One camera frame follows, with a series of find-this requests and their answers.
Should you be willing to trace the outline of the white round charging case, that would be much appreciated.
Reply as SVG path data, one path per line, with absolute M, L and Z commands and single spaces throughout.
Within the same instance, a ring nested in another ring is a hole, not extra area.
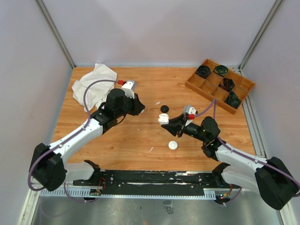
M 168 143 L 168 148 L 171 150 L 176 150 L 178 148 L 178 143 L 176 141 L 170 141 Z
M 159 114 L 158 122 L 160 125 L 169 124 L 169 115 L 166 113 Z

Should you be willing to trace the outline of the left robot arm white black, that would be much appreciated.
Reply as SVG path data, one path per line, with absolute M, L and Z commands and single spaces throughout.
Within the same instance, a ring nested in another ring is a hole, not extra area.
M 68 160 L 90 141 L 116 126 L 118 118 L 137 116 L 144 109 L 145 105 L 140 102 L 136 93 L 128 97 L 124 90 L 113 89 L 106 102 L 76 130 L 50 145 L 40 143 L 35 147 L 29 176 L 48 191 L 54 191 L 64 182 L 74 180 L 84 180 L 92 186 L 98 184 L 100 173 L 95 163 L 85 160 L 69 164 Z

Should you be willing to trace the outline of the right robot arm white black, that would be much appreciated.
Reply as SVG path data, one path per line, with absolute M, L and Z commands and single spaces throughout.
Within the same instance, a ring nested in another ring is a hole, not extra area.
M 277 157 L 260 158 L 247 154 L 219 138 L 216 121 L 207 116 L 200 125 L 193 123 L 193 115 L 170 119 L 165 113 L 158 122 L 173 136 L 183 134 L 202 141 L 202 150 L 208 158 L 220 164 L 213 170 L 213 184 L 219 188 L 232 184 L 258 194 L 265 203 L 281 210 L 292 198 L 300 195 L 300 184 L 285 164 Z

